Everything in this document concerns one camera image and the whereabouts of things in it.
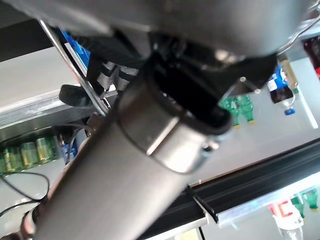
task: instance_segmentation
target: black cable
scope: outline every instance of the black cable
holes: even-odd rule
[[[12,209],[15,209],[17,207],[20,207],[20,206],[23,206],[23,205],[27,205],[27,204],[36,204],[38,203],[38,201],[25,201],[25,202],[21,202],[21,203],[18,203],[18,204],[15,204],[15,205],[12,205],[8,208],[6,208],[5,210],[3,210],[2,212],[0,212],[0,218],[5,215],[7,212],[10,212]]]
[[[204,232],[202,231],[202,228],[198,227],[198,229],[199,229],[199,232],[200,232],[201,240],[206,240]]]
[[[46,194],[44,195],[44,197],[40,198],[40,199],[35,199],[31,196],[29,196],[28,194],[26,194],[25,192],[21,191],[19,188],[15,187],[13,184],[11,184],[9,181],[6,180],[4,174],[7,175],[11,175],[11,174],[29,174],[29,175],[37,175],[40,177],[43,177],[46,182],[47,182],[47,190],[46,190]],[[0,172],[0,178],[3,180],[3,182],[5,184],[7,184],[10,188],[12,188],[13,190],[15,190],[17,193],[21,194],[22,196],[30,199],[30,201],[26,201],[26,202],[21,202],[15,205],[12,205],[10,207],[7,207],[5,210],[0,212],[0,218],[8,213],[9,211],[11,211],[12,209],[15,209],[17,207],[23,206],[23,205],[27,205],[27,204],[35,204],[35,203],[41,203],[47,200],[48,197],[48,193],[49,193],[49,189],[50,189],[50,180],[47,176],[41,174],[41,173],[36,173],[36,172]]]
[[[45,196],[40,198],[40,199],[33,198],[32,196],[26,194],[25,192],[21,191],[19,188],[14,186],[11,182],[7,181],[6,177],[4,176],[4,174],[10,174],[10,175],[11,174],[29,174],[29,175],[37,175],[37,176],[43,177],[47,182],[47,191],[46,191]],[[38,202],[38,203],[47,198],[47,195],[48,195],[48,192],[49,192],[49,189],[50,189],[50,180],[49,180],[49,178],[47,176],[43,175],[43,174],[36,173],[36,172],[11,172],[11,173],[1,172],[0,173],[0,178],[3,180],[3,182],[5,184],[7,184],[10,188],[15,190],[17,193],[21,194],[22,196],[26,197],[27,199],[30,199],[30,200]]]

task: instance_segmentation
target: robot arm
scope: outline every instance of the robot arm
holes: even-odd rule
[[[276,50],[310,3],[8,2],[91,43],[103,38],[117,46],[115,61],[125,59],[122,64],[139,67],[108,113],[85,77],[77,75],[93,104],[107,116],[50,198],[36,240],[138,238],[186,187],[188,176],[218,149],[231,127],[229,113],[217,106],[219,100],[264,85],[274,70]],[[220,58],[220,49],[232,52],[233,60]],[[106,61],[114,56],[107,46],[93,51]]]

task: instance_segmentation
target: black shelf edge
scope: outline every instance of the black shelf edge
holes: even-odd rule
[[[318,172],[320,138],[196,186],[194,191],[221,213]]]
[[[320,138],[193,187],[216,213],[277,191],[320,172]],[[205,216],[183,191],[140,240],[180,227]]]

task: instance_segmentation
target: blue bottle cap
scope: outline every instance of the blue bottle cap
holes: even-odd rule
[[[296,112],[296,110],[294,108],[289,108],[287,110],[284,111],[285,115],[291,115],[294,114]]]

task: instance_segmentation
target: green bottle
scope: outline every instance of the green bottle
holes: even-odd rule
[[[49,137],[41,137],[35,141],[36,150],[39,156],[40,163],[45,164],[52,160],[55,160],[56,150],[52,139]]]
[[[39,165],[39,156],[34,142],[25,142],[21,145],[23,166],[25,169]]]
[[[7,147],[4,149],[3,154],[7,172],[17,172],[23,169],[22,158],[18,147]]]
[[[301,217],[305,218],[305,215],[304,215],[305,203],[304,203],[302,197],[300,195],[296,194],[296,195],[294,195],[294,198],[291,199],[291,202],[295,206],[295,208],[298,209]]]
[[[255,124],[254,106],[248,95],[240,95],[236,97],[236,105],[240,114],[247,120],[248,124]]]
[[[0,153],[0,173],[7,172],[5,157],[3,154]]]
[[[220,101],[219,106],[225,110],[228,110],[233,116],[233,126],[239,128],[239,111],[236,103],[236,97],[227,97]]]
[[[315,188],[313,188],[310,191],[307,191],[305,193],[302,194],[303,198],[305,199],[305,201],[309,204],[309,208],[312,211],[317,211],[316,209],[318,209],[318,205],[317,205],[317,200],[318,200],[318,192]]]

